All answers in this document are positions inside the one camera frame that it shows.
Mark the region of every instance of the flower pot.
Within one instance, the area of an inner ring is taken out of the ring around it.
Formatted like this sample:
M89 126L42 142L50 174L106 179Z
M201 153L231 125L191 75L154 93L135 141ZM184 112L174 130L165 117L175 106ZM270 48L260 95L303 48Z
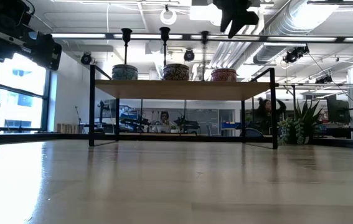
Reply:
M190 79L189 67L182 64L169 64L164 66L164 80L188 81Z
M114 65L112 77L114 80L137 80L138 69L132 65Z
M237 73L234 69L220 68L211 73L213 82L237 82Z

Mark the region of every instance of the potted plant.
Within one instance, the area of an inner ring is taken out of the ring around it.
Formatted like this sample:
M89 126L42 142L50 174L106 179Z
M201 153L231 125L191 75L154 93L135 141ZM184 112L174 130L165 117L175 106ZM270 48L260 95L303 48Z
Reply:
M319 121L321 109L315 114L318 104L319 102L312 106L312 101L310 105L306 101L302 110L297 104L295 117L278 123L281 129L281 135L278 138L279 145L304 144L312 139L315 126L321 124Z
M178 133L177 127L175 125L171 125L171 133Z

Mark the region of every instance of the desk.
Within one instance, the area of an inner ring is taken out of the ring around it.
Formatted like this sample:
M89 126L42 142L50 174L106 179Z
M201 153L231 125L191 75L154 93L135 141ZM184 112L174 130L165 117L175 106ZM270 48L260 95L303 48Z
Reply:
M276 82L275 69L268 68L253 80L265 74L270 74L271 82L189 82L189 81L148 81L148 80L96 80L96 71L103 71L96 67L90 66L90 96L89 96L89 123L94 122L95 108L95 88L98 88L105 93L116 98L116 123L115 136L109 137L118 140L120 135L119 117L120 117L120 99L142 99L141 110L143 110L143 99L152 100L221 100L221 101L241 101L242 111L245 111L245 100L252 98L264 91L270 89L271 92L271 107L276 110ZM245 113L242 113L242 121L245 121ZM272 125L276 126L276 118L274 117ZM90 126L89 145L94 146L94 127ZM166 138L161 139L162 135L153 135L158 138L158 141L167 141ZM273 149L277 149L277 135L272 137Z

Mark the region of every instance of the shelf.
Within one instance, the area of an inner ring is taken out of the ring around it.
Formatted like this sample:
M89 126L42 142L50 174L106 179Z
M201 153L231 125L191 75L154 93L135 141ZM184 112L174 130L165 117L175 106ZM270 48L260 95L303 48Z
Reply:
M119 99L247 100L270 89L269 83L96 80L96 87Z

